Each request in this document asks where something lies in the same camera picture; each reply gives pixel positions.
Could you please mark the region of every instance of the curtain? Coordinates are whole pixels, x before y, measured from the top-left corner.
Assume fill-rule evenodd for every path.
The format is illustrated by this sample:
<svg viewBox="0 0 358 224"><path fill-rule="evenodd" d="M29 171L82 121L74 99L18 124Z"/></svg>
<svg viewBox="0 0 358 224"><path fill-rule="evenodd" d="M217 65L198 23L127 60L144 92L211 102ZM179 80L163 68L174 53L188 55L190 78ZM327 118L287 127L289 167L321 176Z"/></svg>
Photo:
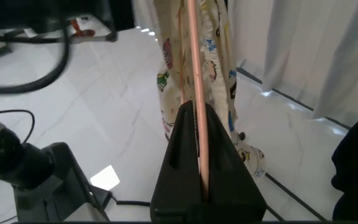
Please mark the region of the curtain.
<svg viewBox="0 0 358 224"><path fill-rule="evenodd" d="M358 0L229 0L237 65L347 126L358 120Z"/></svg>

